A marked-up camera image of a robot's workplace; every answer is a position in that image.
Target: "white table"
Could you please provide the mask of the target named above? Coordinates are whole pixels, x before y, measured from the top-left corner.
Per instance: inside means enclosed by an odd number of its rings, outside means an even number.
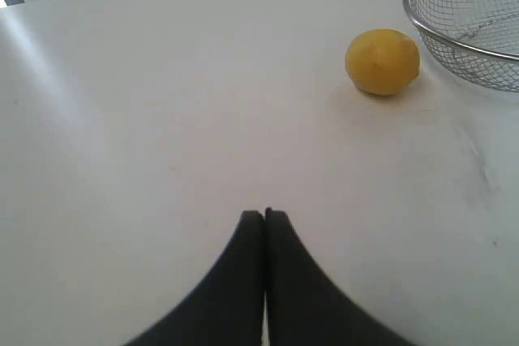
[[[343,291],[423,345],[519,337],[519,98],[422,48],[402,96],[345,77],[401,0],[46,0],[0,11],[2,344],[118,345],[243,209],[287,211]]]

